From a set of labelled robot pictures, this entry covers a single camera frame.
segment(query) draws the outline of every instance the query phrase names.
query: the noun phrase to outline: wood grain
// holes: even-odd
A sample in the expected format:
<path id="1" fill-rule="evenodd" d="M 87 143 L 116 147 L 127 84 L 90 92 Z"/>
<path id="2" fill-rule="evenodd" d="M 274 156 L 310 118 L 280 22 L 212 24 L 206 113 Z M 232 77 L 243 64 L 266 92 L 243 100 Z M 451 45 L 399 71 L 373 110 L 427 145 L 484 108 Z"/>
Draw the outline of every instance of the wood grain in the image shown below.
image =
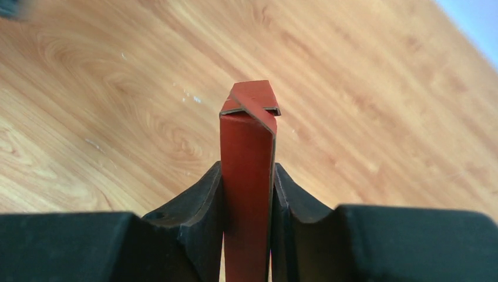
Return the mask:
<path id="1" fill-rule="evenodd" d="M 0 212 L 156 208 L 258 79 L 277 161 L 324 203 L 498 219 L 498 76 L 427 0 L 39 1 L 0 21 Z"/>

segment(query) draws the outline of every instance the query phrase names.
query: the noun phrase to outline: blue surface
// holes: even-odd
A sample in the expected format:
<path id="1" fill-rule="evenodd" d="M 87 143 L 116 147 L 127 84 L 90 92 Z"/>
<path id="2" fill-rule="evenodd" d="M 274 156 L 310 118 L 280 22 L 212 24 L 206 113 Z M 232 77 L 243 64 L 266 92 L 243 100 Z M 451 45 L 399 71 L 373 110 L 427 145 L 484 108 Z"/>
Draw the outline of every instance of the blue surface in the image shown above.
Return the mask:
<path id="1" fill-rule="evenodd" d="M 498 0 L 436 0 L 462 33 L 498 70 Z"/>

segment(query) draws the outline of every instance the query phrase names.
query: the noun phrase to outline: light brown wood surface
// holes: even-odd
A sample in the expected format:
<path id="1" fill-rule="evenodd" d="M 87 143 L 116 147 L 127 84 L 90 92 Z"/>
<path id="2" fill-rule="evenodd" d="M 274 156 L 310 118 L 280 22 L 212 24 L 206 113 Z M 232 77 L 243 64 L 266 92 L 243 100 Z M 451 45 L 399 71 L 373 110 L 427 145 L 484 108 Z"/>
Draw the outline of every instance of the light brown wood surface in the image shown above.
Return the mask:
<path id="1" fill-rule="evenodd" d="M 498 76 L 419 0 L 39 1 L 0 21 L 0 212 L 155 209 L 270 80 L 277 161 L 324 203 L 498 219 Z"/>

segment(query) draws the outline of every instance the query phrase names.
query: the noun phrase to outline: wooden surface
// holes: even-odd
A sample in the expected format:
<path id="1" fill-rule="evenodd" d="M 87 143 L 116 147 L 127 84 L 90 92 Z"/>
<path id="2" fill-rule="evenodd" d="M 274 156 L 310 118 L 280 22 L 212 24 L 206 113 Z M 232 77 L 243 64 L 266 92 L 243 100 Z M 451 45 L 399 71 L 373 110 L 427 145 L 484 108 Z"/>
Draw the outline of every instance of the wooden surface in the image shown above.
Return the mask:
<path id="1" fill-rule="evenodd" d="M 155 209 L 269 79 L 277 161 L 324 203 L 498 219 L 498 76 L 429 1 L 39 2 L 0 21 L 0 212 Z"/>

